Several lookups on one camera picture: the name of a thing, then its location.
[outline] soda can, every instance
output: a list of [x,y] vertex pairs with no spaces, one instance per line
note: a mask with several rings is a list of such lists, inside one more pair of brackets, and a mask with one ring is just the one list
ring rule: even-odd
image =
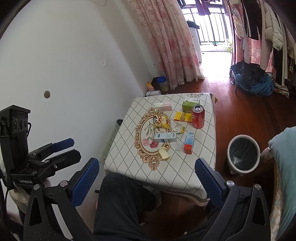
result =
[[205,125],[205,110],[202,105],[196,104],[192,107],[192,125],[201,129]]

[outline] dark gray pants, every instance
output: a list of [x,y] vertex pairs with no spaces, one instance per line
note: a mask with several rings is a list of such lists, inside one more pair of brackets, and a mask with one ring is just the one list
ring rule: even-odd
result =
[[[108,174],[100,188],[94,235],[98,240],[152,240],[140,228],[139,216],[155,207],[154,195],[135,180],[118,173]],[[197,240],[211,220],[176,240]]]

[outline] red wooden floor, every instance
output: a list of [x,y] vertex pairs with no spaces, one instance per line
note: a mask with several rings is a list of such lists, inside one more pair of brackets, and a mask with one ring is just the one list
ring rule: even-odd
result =
[[[251,173],[231,175],[227,166],[226,151],[230,140],[236,135],[246,134],[253,137],[261,151],[268,146],[268,141],[286,127],[296,126],[296,97],[288,99],[277,93],[269,97],[257,97],[240,89],[234,93],[234,86],[228,77],[209,77],[198,82],[181,85],[171,93],[210,92],[216,95],[216,170],[224,179],[233,180],[240,186],[252,186],[258,180]],[[273,189],[273,179],[265,180]],[[272,194],[267,195],[271,202]],[[143,229],[155,239],[172,239],[192,230],[205,220],[202,207],[198,207],[183,197],[163,193],[162,205],[150,213],[145,213]]]

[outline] teal blanket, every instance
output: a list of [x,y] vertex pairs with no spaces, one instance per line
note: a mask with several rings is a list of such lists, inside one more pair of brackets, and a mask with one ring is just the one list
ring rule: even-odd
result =
[[283,193],[283,214],[279,227],[279,236],[281,236],[296,213],[296,126],[286,128],[268,144],[281,177]]

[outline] bolt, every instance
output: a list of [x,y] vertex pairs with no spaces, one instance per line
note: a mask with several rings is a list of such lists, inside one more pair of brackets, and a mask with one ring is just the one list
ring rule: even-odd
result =
[[255,188],[258,189],[258,190],[261,189],[261,186],[260,186],[259,184],[255,184],[254,186],[255,186]]
[[67,184],[68,184],[67,181],[61,181],[61,182],[59,183],[59,185],[60,185],[61,187],[65,187],[65,186],[67,186]]
[[39,184],[35,184],[35,185],[33,186],[33,189],[34,189],[34,190],[37,190],[37,189],[39,189],[39,187],[40,187]]
[[226,184],[230,187],[233,187],[234,186],[234,182],[233,181],[227,181]]

